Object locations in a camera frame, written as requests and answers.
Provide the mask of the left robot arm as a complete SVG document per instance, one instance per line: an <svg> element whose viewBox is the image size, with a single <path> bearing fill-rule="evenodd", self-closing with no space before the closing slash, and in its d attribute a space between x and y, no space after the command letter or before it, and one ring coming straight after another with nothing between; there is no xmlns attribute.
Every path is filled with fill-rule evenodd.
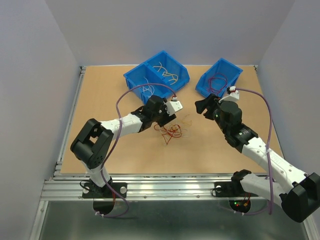
<svg viewBox="0 0 320 240"><path fill-rule="evenodd" d="M82 162L89 174L89 181L83 186L85 197L108 197L111 194L112 178L104 167L112 141L120 137L143 132L153 123L160 127L177 116L183 106L176 97L172 100L152 95L143 106L124 117L98 121L89 119L73 140L70 151Z"/></svg>

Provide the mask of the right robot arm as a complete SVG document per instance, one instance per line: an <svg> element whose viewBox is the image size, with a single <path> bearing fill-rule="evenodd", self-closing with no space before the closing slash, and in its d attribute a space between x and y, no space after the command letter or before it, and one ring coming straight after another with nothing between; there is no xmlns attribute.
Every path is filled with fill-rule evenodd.
<svg viewBox="0 0 320 240"><path fill-rule="evenodd" d="M236 102L210 94L196 101L195 107L198 114L217 123L231 147L269 173L269 178L263 178L245 169L235 172L230 182L233 194L263 197L297 223L320 207L320 176L307 174L268 148L256 132L243 124L242 110Z"/></svg>

